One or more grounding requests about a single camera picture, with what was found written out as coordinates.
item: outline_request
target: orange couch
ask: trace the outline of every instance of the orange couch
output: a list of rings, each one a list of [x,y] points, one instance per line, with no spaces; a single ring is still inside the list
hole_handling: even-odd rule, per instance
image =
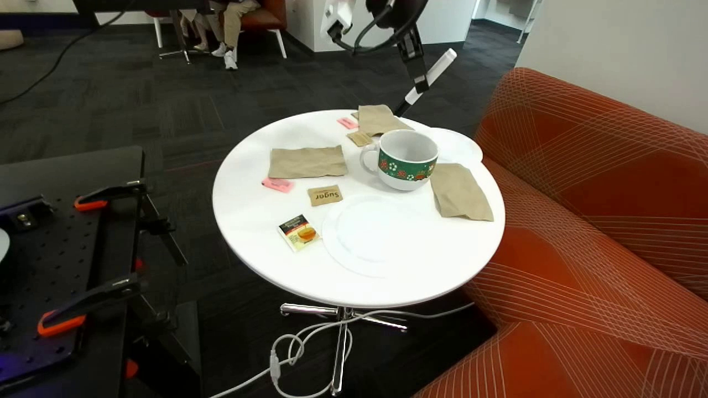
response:
[[[465,292],[500,332],[418,396],[708,396],[708,135],[513,69],[476,142],[507,232]]]

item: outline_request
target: white mug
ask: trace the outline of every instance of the white mug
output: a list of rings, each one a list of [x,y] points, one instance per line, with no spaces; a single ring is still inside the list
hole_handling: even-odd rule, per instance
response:
[[[365,157],[378,150],[376,168]],[[420,188],[436,168],[438,146],[416,130],[389,130],[378,144],[358,153],[361,166],[394,190]]]

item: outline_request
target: mug handle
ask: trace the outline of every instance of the mug handle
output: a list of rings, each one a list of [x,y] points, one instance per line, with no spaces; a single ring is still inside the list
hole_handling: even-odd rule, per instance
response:
[[[363,166],[363,170],[367,170],[369,175],[376,175],[376,168],[369,168],[369,164],[365,161],[365,155],[372,153],[372,150],[378,150],[378,146],[367,146],[358,153],[358,161]]]

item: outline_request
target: napkin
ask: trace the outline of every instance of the napkin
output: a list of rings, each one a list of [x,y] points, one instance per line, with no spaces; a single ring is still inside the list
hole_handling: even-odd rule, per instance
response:
[[[387,130],[409,128],[385,104],[358,106],[356,119],[358,119],[358,130],[350,133],[350,139],[358,148],[361,146],[369,146],[374,142],[374,137],[378,137],[378,135],[383,135]]]
[[[334,177],[345,175],[347,164],[341,153],[341,146],[332,148],[274,148],[270,153],[272,179],[312,179],[312,177]]]
[[[465,166],[438,164],[429,181],[443,217],[462,217],[473,221],[493,219],[482,188]]]

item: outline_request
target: floor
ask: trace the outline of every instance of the floor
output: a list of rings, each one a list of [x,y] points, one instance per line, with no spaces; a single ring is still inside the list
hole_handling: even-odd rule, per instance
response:
[[[82,31],[33,33],[15,51],[0,53],[0,102],[44,75],[60,51]],[[518,31],[473,22],[456,64],[407,117],[473,135],[500,75],[516,64]],[[429,46],[431,64],[447,46]],[[155,301],[199,303],[204,391],[217,394],[268,367],[268,349],[283,332],[312,318],[281,318],[290,299],[248,272],[221,241],[212,221],[212,177],[228,150],[252,130],[294,113],[396,106],[412,82],[396,51],[350,57],[312,55],[288,44],[283,62],[272,38],[243,38],[241,69],[197,55],[159,60],[150,27],[111,27],[62,55],[29,95],[0,106],[0,161],[24,161],[139,144],[155,203],[177,226],[190,259],[173,268],[157,239],[146,237]],[[420,312],[465,303],[451,294]],[[409,334],[354,325],[345,396],[412,396],[436,374],[493,334],[476,307],[443,321],[409,321]],[[312,394],[330,380],[334,334],[312,341],[308,356],[283,376],[290,394]],[[128,387],[128,396],[150,396]],[[277,396],[257,380],[235,396]]]

